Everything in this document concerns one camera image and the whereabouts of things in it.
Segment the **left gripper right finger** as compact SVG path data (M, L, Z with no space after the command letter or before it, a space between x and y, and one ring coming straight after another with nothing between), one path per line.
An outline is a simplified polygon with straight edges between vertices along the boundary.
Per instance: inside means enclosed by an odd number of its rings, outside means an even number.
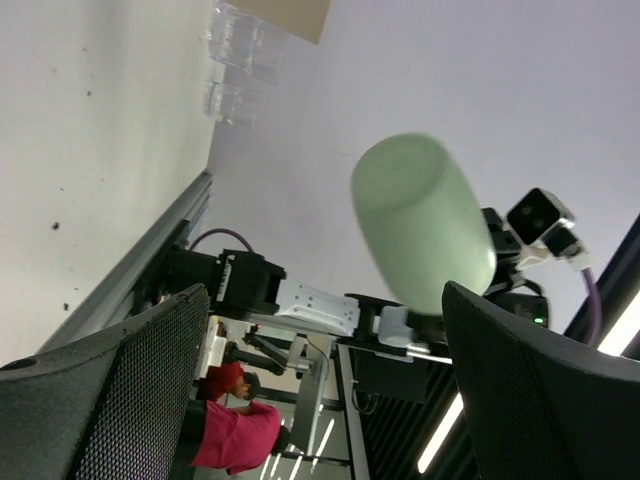
M639 364L449 282L443 321L483 479L636 479Z

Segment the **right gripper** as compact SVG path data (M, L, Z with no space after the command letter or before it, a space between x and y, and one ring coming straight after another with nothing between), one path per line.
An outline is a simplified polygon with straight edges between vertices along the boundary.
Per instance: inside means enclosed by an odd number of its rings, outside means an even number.
M485 222L490 232L496 254L496 268L486 295L497 295L512 291L525 284L518 263L522 246L513 233L507 229L505 222L493 208L483 208Z

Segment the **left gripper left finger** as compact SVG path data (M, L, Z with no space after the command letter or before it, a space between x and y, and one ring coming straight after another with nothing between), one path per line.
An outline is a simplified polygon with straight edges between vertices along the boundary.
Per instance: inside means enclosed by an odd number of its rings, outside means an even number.
M1 369L4 479L166 479L209 320L193 285Z

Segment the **green cup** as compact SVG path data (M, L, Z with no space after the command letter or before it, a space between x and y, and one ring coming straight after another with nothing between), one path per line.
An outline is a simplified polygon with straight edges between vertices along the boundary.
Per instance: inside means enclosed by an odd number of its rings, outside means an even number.
M489 228L438 140L406 133L378 142L354 167L351 198L369 252L400 303L436 316L447 282L476 294L490 286L497 254Z

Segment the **beige plastic cup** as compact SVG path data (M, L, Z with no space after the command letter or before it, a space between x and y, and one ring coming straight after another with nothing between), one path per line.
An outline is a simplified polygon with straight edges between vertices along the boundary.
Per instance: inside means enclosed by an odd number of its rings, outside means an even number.
M233 0L229 4L269 22L293 36L318 45L330 0Z

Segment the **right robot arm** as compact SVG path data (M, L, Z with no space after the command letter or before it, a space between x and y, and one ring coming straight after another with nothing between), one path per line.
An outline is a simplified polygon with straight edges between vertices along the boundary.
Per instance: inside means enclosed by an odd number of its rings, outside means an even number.
M363 213L365 241L395 295L334 295L311 287L251 249L217 256L175 246L166 260L167 292L203 285L212 313L320 334L394 360L448 363L442 320L445 284L473 292L526 320L546 324L543 289L518 268L522 244L493 209L410 207Z

